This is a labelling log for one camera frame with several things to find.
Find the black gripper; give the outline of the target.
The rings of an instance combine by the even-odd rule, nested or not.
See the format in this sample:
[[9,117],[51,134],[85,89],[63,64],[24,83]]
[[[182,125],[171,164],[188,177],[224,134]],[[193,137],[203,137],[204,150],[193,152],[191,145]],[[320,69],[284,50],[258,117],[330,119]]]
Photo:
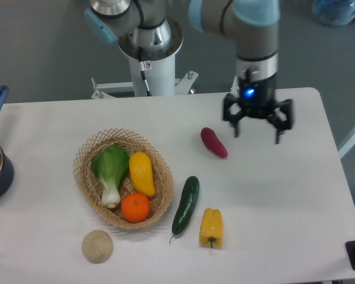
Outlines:
[[[279,144],[280,136],[293,127],[293,100],[276,102],[276,74],[256,80],[256,72],[246,69],[243,77],[238,78],[239,97],[227,93],[222,102],[222,119],[230,123],[234,129],[234,137],[240,135],[239,122],[244,117],[267,119],[276,129],[275,144]],[[231,107],[240,107],[237,113]]]

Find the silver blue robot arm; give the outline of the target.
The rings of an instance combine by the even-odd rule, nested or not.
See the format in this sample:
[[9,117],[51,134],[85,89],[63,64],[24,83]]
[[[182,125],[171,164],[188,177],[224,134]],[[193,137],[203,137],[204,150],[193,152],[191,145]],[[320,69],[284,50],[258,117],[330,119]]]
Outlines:
[[[84,16],[97,37],[128,57],[137,95],[173,93],[175,69],[162,62],[174,61],[183,34],[164,1],[90,1]],[[279,2],[191,1],[188,16],[197,30],[235,42],[235,91],[223,100],[223,120],[236,133],[245,117],[268,121],[277,135],[290,130],[293,102],[275,98]]]

